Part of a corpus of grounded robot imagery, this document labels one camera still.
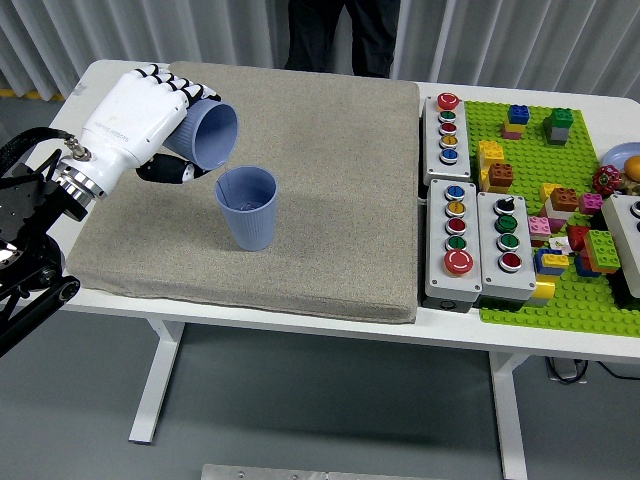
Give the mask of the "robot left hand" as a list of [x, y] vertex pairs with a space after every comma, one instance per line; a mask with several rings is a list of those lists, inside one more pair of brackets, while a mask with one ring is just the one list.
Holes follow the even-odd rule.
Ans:
[[75, 168], [105, 193], [127, 170], [140, 169], [160, 183], [198, 178], [204, 170], [193, 162], [172, 156], [156, 161], [154, 156], [194, 105], [220, 99], [210, 87], [157, 64], [126, 73], [85, 123], [80, 144], [89, 158]]

